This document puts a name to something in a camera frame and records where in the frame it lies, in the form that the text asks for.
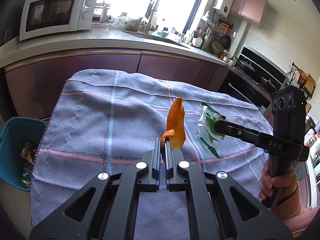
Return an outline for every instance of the silver screw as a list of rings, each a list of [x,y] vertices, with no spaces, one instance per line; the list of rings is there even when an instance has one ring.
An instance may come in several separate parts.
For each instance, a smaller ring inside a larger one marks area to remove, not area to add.
[[[99,173],[98,175],[98,179],[105,180],[107,178],[109,178],[109,174],[106,172]]]
[[[217,177],[219,179],[226,179],[228,177],[228,174],[226,174],[224,171],[220,171],[217,173]]]
[[[145,162],[138,162],[138,163],[136,164],[136,167],[137,167],[138,169],[144,169],[146,166],[147,166],[147,164],[146,164]]]
[[[181,161],[181,162],[179,162],[179,166],[182,168],[187,168],[190,166],[190,163],[187,161]]]

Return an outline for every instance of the wicker basket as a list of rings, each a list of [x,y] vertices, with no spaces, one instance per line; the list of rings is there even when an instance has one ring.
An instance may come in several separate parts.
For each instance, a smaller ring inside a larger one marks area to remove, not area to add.
[[[300,74],[300,77],[298,79],[298,83],[303,85],[307,80],[307,74],[302,69],[298,69],[298,72]]]

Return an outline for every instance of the white countertop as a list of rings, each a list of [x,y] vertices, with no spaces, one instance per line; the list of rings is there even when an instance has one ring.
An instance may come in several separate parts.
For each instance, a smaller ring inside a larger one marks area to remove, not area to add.
[[[183,46],[184,47],[162,41],[137,38],[112,28],[110,28],[108,32],[101,32],[101,29],[97,28],[93,29],[92,33],[89,31],[57,33],[32,38],[26,41],[19,41],[19,37],[16,37],[0,47],[0,67],[44,53],[86,48],[151,50],[173,53],[226,65],[226,62],[215,55],[185,43]]]

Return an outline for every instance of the piece of orange peel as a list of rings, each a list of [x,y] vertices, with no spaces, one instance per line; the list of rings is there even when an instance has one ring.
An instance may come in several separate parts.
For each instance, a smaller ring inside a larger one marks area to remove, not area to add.
[[[184,141],[186,140],[186,133],[184,131],[184,109],[182,105],[182,98],[176,98],[170,107],[167,117],[167,131],[161,136],[161,147],[164,147],[166,138],[170,139],[170,146],[172,149],[181,150]]]

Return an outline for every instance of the sweater cuff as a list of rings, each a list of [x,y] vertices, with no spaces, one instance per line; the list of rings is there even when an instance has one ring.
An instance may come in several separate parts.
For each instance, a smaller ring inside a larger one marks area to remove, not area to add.
[[[270,208],[271,212],[280,220],[286,220],[289,218],[293,218],[300,213],[302,209],[302,204],[300,200],[300,189],[299,183],[297,190],[291,197],[289,197],[286,201],[282,202],[280,205],[275,208]]]

